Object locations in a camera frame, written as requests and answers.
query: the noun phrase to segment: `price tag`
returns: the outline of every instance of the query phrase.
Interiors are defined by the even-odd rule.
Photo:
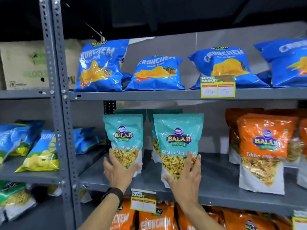
[[[234,75],[201,77],[201,98],[235,97]]]
[[[306,218],[299,218],[293,217],[293,230],[306,230],[307,229],[307,219]]]
[[[131,189],[130,209],[156,213],[157,193],[143,189]]]

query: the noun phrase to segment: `person's right hand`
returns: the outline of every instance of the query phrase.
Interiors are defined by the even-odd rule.
[[[180,178],[176,181],[172,176],[165,175],[163,178],[171,187],[175,200],[183,212],[188,212],[190,207],[198,205],[198,190],[201,182],[201,155],[198,154],[194,167],[191,170],[192,152],[187,154],[185,165]]]
[[[114,151],[112,148],[109,150],[110,162],[105,157],[103,159],[103,166],[106,178],[110,182],[110,187],[116,187],[122,191],[124,194],[128,186],[132,181],[134,173],[141,167],[141,163],[136,163],[126,169],[115,157]]]

